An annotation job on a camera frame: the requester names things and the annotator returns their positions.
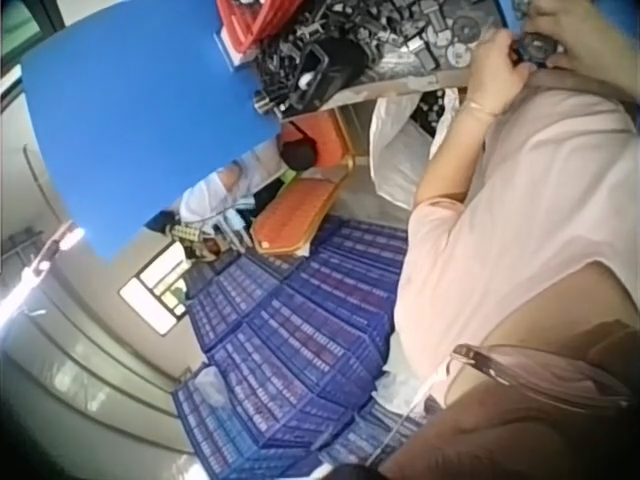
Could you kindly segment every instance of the pink sleeve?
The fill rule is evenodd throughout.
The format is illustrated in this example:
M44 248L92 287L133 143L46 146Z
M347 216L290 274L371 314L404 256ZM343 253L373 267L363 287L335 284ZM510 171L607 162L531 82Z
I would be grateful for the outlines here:
M418 205L409 219L407 257L416 256L424 261L428 255L435 260L446 247L463 210L461 203L443 198Z

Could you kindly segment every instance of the bracelet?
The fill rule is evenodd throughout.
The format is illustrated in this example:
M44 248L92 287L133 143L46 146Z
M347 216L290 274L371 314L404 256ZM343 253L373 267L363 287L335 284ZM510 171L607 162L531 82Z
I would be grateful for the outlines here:
M474 102L471 99L466 99L465 102L462 104L462 109L465 108L470 108L471 110L478 112L480 114L482 114L484 117L490 119L490 120L495 120L496 118L498 118L500 116L499 113L494 113L494 112L490 112L489 110L487 110L486 108L484 108L482 105L480 105L477 102Z

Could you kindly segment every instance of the glasses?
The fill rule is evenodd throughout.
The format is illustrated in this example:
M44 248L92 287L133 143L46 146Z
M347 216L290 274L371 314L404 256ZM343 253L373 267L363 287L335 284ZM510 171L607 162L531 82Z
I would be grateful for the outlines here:
M468 365L502 385L516 387L532 398L576 412L609 415L633 406L636 401L620 381L586 362L527 347L461 344L427 379L409 412L369 458L368 465L376 460L415 408L422 405L433 386L449 377L453 361Z

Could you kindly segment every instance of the orange basket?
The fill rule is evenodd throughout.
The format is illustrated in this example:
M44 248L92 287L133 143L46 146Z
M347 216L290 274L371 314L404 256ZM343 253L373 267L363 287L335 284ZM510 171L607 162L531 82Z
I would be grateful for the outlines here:
M233 0L217 1L222 23L238 53L245 53L260 40L278 33L302 3L302 0L264 0L258 9Z
M285 187L251 227L254 246L262 254L291 255L307 245L353 168L350 142L334 112L317 112L295 122L317 142L318 172L338 166L346 169L337 180L296 178ZM283 126L284 141L299 137L291 126Z

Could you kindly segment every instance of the blue plastic crate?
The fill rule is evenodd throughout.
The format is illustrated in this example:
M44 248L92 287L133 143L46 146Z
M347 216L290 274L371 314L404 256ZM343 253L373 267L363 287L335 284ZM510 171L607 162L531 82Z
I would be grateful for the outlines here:
M193 380L180 386L173 399L194 451L212 479L279 478L311 454L305 448L261 448L233 410L212 408Z
M407 234L398 228L350 220L320 248L399 274L407 253Z
M385 442L399 420L400 415L371 400L356 416L355 421L331 445L322 450L320 458L331 465L367 462ZM374 465L391 456L423 425L412 418L406 419L379 454Z
M322 246L345 223L345 219L336 215L327 215L322 220L318 231L311 240L311 250L315 251Z
M393 331L398 276L318 252L288 280L287 285L322 309L366 334L382 358Z
M242 320L233 302L222 292L218 278L189 302L187 312L205 353L238 328Z
M365 334L287 286L248 323L309 390L345 408L364 405L382 372L383 359Z
M277 257L262 255L255 250L248 250L245 255L250 258L252 262L260 265L281 281L291 275L296 267L303 261L302 258L291 255L278 255Z
M216 282L240 316L278 286L274 277L244 256L227 268Z
M335 435L352 411L320 398L249 325L208 355L222 373L233 411L262 448L311 448Z
M284 472L280 478L306 478L322 465L320 455L313 452L293 467Z
M195 298L215 276L216 273L208 262L193 264L182 277L187 285L188 297Z
M213 262L208 262L213 271L220 275L227 268L229 268L233 263L240 258L240 254L233 250L228 249L220 254L220 256L215 259Z

